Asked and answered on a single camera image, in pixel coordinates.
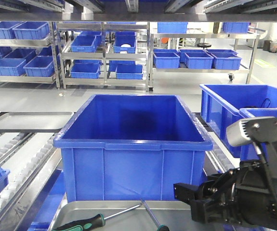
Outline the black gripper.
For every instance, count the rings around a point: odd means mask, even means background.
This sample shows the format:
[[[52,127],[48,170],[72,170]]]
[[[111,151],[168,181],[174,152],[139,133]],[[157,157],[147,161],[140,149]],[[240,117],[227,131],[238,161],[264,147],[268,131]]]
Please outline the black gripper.
[[[269,166],[243,166],[206,177],[200,185],[174,183],[174,198],[190,204],[191,219],[277,230],[277,179]]]

